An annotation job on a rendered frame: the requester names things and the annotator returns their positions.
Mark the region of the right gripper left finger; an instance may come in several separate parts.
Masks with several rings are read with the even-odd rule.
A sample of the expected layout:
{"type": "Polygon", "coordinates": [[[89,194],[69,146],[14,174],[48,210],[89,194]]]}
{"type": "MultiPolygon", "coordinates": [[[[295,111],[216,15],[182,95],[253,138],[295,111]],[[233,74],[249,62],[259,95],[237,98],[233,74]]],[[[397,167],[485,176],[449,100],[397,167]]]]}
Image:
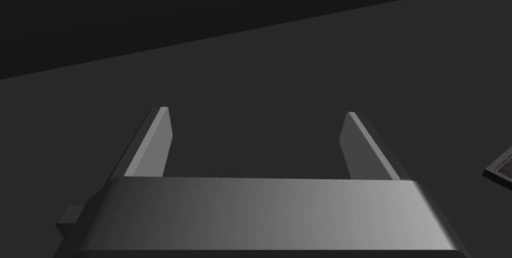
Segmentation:
{"type": "Polygon", "coordinates": [[[162,177],[172,139],[169,108],[152,107],[107,180],[119,177],[162,177]]]}

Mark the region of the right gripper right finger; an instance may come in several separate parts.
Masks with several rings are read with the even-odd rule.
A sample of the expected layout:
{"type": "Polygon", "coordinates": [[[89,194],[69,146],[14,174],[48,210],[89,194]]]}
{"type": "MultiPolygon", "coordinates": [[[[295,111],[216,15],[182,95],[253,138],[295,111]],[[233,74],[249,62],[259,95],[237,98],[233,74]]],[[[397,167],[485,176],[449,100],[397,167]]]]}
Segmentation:
{"type": "Polygon", "coordinates": [[[410,180],[376,129],[360,112],[345,116],[339,143],[353,180],[410,180]]]}

